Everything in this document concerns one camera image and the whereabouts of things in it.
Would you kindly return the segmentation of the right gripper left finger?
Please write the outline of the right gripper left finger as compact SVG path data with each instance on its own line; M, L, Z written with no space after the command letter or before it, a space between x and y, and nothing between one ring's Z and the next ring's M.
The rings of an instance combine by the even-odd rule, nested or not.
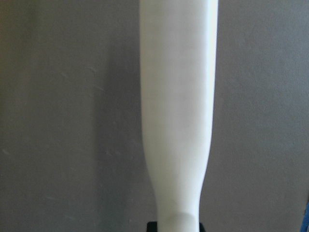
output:
M147 232L157 232L157 222L156 221L147 222Z

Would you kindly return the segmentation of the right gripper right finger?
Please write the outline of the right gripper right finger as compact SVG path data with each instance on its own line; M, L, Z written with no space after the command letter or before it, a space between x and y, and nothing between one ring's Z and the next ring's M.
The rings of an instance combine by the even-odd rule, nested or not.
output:
M201 222L199 223L199 231L200 232L205 232L205 228L204 228L204 226L203 226L203 224Z

